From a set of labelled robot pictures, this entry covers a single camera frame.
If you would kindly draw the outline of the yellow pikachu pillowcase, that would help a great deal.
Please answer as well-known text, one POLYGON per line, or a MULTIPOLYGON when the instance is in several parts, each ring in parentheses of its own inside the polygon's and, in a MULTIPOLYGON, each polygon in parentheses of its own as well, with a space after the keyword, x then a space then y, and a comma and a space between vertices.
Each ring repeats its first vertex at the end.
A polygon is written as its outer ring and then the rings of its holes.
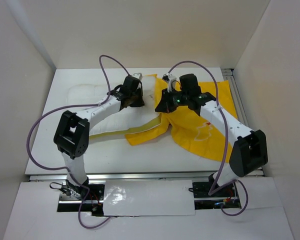
MULTIPOLYGON (((157 74, 154 77, 154 107, 159 103, 162 90, 167 87, 157 74)), ((201 91, 216 95, 213 82, 199 82, 201 91)), ((229 81, 217 82, 219 102, 231 115, 238 119, 233 102, 229 81)), ((172 113, 160 113, 160 124, 150 130, 126 134, 125 138, 130 145, 136 146, 153 140, 164 134, 171 125, 173 141, 190 153, 197 156, 221 162, 225 147, 225 137, 207 118, 201 118, 186 106, 180 106, 172 113)))

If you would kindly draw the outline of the white pillow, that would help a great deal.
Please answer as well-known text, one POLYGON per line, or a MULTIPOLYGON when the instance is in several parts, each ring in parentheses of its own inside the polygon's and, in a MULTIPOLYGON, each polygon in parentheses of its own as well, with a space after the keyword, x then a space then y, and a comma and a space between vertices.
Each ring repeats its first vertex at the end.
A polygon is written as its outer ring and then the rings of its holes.
MULTIPOLYGON (((107 135, 125 135, 144 132, 157 127, 161 123, 160 114, 155 112, 155 75, 142 78, 143 101, 142 107, 127 107, 120 112, 107 117, 95 125, 89 132, 91 138, 107 135)), ((78 84, 72 86, 65 99, 66 105, 95 104, 106 94, 107 85, 100 83, 78 84)))

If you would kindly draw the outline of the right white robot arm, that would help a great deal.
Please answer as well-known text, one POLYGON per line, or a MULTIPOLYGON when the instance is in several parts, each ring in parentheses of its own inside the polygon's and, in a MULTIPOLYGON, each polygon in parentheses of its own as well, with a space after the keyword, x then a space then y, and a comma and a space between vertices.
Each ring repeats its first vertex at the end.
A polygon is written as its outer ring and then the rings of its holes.
POLYGON ((161 92, 156 112, 170 114, 178 107, 186 106, 223 134, 224 157, 228 147, 232 147, 229 161, 222 159, 219 170, 209 176, 208 195, 220 196, 227 185, 268 163, 265 133, 252 130, 237 120, 222 107, 216 95, 202 92, 193 73, 182 75, 179 79, 167 73, 162 79, 167 88, 161 92))

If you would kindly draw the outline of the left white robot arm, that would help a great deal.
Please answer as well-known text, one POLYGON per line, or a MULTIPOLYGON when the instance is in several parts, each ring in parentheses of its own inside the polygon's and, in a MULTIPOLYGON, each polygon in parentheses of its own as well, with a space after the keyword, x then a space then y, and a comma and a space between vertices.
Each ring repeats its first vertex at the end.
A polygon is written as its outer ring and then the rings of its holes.
POLYGON ((90 130, 107 117, 127 107, 142 107, 142 74, 128 75, 123 84, 110 91, 109 98, 102 105, 89 107, 78 112, 63 112, 59 120, 53 142, 61 152, 68 168, 66 185, 78 200, 89 193, 89 178, 85 171, 84 153, 89 146, 90 130))

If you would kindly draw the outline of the white cover plate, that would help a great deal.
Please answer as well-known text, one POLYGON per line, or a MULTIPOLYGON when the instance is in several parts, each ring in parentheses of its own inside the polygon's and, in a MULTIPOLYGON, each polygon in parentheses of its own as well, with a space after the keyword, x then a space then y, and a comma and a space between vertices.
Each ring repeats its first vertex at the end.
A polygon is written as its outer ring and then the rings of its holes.
POLYGON ((116 217, 192 216, 191 180, 109 180, 103 214, 116 217))

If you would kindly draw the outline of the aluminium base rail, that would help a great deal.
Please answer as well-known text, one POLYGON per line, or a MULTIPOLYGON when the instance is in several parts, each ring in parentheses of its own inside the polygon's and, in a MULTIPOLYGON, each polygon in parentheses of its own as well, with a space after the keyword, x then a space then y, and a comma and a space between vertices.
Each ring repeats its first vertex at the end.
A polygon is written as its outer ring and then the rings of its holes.
MULTIPOLYGON (((56 70, 44 111, 63 106, 69 89, 80 84, 105 84, 102 71, 97 68, 56 70)), ((66 172, 57 169, 64 161, 53 143, 60 115, 60 112, 55 112, 47 116, 38 127, 32 154, 51 170, 38 169, 29 162, 25 173, 31 181, 57 182, 66 178, 66 172)), ((137 146, 131 146, 120 134, 95 138, 84 154, 84 166, 90 180, 141 181, 206 178, 219 168, 219 163, 187 152, 166 132, 137 146)))

